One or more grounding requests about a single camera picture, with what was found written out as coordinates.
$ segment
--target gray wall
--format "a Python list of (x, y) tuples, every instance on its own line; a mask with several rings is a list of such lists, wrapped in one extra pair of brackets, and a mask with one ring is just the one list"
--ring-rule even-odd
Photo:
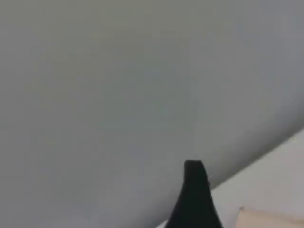
[(2, 0), (0, 226), (152, 228), (303, 122), (301, 0)]

